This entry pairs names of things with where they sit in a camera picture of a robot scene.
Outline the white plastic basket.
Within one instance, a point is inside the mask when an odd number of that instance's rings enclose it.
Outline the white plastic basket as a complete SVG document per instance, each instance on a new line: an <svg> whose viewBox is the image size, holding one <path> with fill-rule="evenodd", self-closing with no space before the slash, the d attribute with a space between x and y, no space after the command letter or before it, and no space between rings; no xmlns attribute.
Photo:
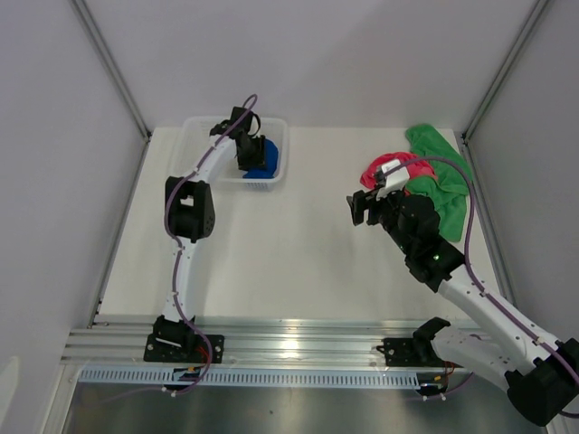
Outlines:
<svg viewBox="0 0 579 434"><path fill-rule="evenodd" d="M171 175L188 175L213 143L210 130L225 120L225 116L192 117L185 121L173 147L169 163ZM283 179L290 148L290 130L287 122L279 118L262 118L260 134L270 140L278 149L278 163L274 176L270 179L243 178L244 172L237 168L232 159L223 167L216 183L223 188L248 191L272 191Z"/></svg>

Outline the blue towel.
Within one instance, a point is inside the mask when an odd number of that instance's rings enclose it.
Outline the blue towel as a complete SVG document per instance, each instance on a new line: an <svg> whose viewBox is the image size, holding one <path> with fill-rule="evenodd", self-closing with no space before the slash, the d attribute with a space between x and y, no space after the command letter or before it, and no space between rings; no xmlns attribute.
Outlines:
<svg viewBox="0 0 579 434"><path fill-rule="evenodd" d="M246 171L242 176L243 179L272 179L275 176L278 167L279 149L268 138L264 140L264 148L265 166Z"/></svg>

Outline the green towel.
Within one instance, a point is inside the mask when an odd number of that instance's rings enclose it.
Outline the green towel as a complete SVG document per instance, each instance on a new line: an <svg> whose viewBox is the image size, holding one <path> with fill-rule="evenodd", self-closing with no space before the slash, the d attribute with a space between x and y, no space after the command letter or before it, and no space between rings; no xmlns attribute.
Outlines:
<svg viewBox="0 0 579 434"><path fill-rule="evenodd" d="M406 130L405 137L413 154L448 159L472 179L470 168L464 159L433 126L421 124L410 127ZM429 160L428 164L432 167L435 178L418 175L406 184L406 190L408 193L430 197L441 218L441 236L450 242L459 242L466 219L469 187L462 175L450 165L433 160Z"/></svg>

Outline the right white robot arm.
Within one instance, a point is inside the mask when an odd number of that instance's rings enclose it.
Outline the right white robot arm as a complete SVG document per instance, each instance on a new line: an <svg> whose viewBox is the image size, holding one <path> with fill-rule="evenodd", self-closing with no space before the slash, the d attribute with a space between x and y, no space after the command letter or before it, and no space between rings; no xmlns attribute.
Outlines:
<svg viewBox="0 0 579 434"><path fill-rule="evenodd" d="M404 255L411 275L458 307L491 343L434 317L413 332L423 364L452 362L494 384L529 422L546 426L578 396L578 342L535 325L505 298L477 286L465 256L439 233L432 200L393 191L358 191L346 199L355 225L381 226Z"/></svg>

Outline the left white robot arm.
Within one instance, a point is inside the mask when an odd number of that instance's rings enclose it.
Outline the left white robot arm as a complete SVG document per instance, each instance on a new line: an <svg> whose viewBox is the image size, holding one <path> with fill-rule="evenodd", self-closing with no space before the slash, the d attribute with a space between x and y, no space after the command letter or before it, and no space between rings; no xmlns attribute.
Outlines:
<svg viewBox="0 0 579 434"><path fill-rule="evenodd" d="M189 360L196 350L198 335L190 326L193 318L185 314L179 301L179 290L185 289L190 273L179 272L184 256L194 259L199 242L208 238L215 225L211 181L231 160L237 161L242 171L267 168L266 138L252 125L261 119L249 107L235 107L231 116L210 130L210 145L186 176L166 179L166 205L164 224L169 237L177 243L176 263L172 277L170 306L176 310L177 319L167 314L160 316L154 325L154 338L165 344L165 351L178 362Z"/></svg>

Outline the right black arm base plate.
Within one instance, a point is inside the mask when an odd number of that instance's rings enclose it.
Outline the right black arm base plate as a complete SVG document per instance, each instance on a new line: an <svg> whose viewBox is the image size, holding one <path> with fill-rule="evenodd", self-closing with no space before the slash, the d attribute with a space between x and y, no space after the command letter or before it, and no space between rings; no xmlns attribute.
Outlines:
<svg viewBox="0 0 579 434"><path fill-rule="evenodd" d="M451 323L439 317L430 319L418 327L411 337L386 337L375 350L384 356L389 367L436 367L442 368L450 361L443 361L433 350L435 335Z"/></svg>

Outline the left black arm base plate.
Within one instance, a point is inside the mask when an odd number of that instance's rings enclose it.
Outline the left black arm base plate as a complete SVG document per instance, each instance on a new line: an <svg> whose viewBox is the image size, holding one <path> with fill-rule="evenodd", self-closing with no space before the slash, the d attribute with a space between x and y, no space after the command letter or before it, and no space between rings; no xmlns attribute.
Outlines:
<svg viewBox="0 0 579 434"><path fill-rule="evenodd" d="M213 350L211 363L221 363L225 337L223 335L208 335L207 338ZM172 344L149 335L143 360L148 363L206 363L208 355L206 342L198 335L195 336L191 344L186 346Z"/></svg>

